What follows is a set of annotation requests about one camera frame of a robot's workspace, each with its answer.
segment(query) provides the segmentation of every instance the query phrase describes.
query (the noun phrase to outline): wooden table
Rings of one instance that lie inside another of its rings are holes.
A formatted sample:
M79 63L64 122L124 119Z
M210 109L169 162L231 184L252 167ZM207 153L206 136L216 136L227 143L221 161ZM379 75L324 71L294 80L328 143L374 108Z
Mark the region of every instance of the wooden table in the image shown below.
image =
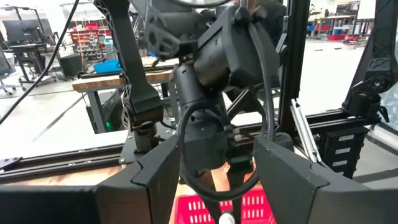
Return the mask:
M169 79L170 74L171 70L150 72L146 74L146 77L149 83L165 83ZM91 110L93 112L93 118L99 133L106 132L106 124L103 119L102 106L98 96L98 91L123 88L124 85L124 79L119 75L79 79L72 83L73 90L79 93L87 93Z
M111 167L106 169L97 169L86 172L78 172L74 174L65 174L58 175L54 177L46 177L35 180L28 180L24 182L18 182L13 184L18 185L96 185L103 180L111 177L121 170L121 166ZM226 170L228 169L228 165L225 165L222 168L211 171L213 174L213 178L215 180L215 186L217 191L229 190L229 184L226 177ZM260 184L257 184L255 188L261 188ZM175 193L175 198L181 195L193 195L195 192L188 187L187 185L177 186L177 191ZM172 209L172 213L170 214L170 224L174 224L174 206Z

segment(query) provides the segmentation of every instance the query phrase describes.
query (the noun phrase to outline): white object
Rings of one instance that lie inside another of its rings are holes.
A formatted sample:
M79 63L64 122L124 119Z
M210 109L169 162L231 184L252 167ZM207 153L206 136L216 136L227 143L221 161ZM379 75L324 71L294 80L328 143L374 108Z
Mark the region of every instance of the white object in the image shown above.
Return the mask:
M219 224L235 224L234 217L229 213L224 213L221 215L220 220L218 220Z

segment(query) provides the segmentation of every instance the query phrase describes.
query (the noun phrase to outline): black mount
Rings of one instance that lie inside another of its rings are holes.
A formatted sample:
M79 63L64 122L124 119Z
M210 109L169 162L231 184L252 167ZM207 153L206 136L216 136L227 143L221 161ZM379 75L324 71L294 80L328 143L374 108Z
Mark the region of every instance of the black mount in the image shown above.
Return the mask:
M374 29L364 50L343 109L363 118L377 117L388 121L385 107L380 106L379 93L398 82L398 63L395 57L398 2L376 1Z
M123 123L130 131L145 122L163 119L158 92L146 80L141 56L134 39L128 0L96 0L94 5L106 16L127 87L123 94Z

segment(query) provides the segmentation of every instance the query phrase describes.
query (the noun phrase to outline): black clamp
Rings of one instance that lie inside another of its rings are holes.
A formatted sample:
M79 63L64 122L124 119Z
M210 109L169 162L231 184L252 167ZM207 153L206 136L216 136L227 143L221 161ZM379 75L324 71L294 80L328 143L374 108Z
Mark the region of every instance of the black clamp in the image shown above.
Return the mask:
M4 170L6 167L13 165L14 163L20 161L22 157L14 157L10 159L1 159L0 160L0 170Z

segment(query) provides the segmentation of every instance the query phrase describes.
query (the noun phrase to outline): green light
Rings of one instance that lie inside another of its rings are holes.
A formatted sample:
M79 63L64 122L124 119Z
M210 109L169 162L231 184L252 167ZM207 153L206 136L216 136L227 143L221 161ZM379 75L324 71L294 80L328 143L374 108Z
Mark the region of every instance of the green light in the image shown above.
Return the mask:
M108 128L108 131L113 131L112 124L109 121L106 122L106 127Z

